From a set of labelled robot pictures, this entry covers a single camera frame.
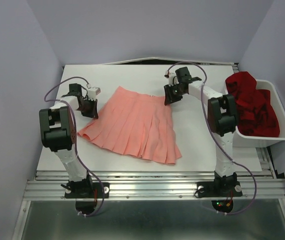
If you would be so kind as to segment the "pink pleated skirt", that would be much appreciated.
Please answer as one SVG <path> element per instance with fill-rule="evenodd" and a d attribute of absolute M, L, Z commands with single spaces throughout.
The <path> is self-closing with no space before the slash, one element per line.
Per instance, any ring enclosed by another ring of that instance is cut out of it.
<path fill-rule="evenodd" d="M 160 164 L 175 165 L 182 156 L 165 97 L 121 86 L 78 135 L 101 149 Z"/>

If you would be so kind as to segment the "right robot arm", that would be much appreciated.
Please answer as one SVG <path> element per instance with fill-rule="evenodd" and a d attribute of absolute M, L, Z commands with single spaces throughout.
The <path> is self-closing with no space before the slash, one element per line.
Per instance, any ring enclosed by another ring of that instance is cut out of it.
<path fill-rule="evenodd" d="M 188 94 L 201 101 L 208 131 L 215 142 L 216 164 L 212 181 L 197 182 L 195 197 L 226 197 L 239 185 L 233 156 L 233 137 L 238 125 L 236 102 L 231 94 L 222 94 L 208 86 L 206 80 L 193 77 L 187 67 L 164 74 L 164 104 L 171 105 Z"/>

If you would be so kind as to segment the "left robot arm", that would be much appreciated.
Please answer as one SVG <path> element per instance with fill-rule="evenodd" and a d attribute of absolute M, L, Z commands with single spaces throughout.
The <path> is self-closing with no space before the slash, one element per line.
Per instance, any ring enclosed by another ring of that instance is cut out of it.
<path fill-rule="evenodd" d="M 81 164 L 76 150 L 77 130 L 74 111 L 84 117 L 98 119 L 97 96 L 99 87 L 86 87 L 78 83 L 69 84 L 69 91 L 55 104 L 39 111 L 40 137 L 42 145 L 60 159 L 68 173 L 68 183 L 62 185 L 68 195 L 89 197 L 94 185 L 89 171 Z"/>

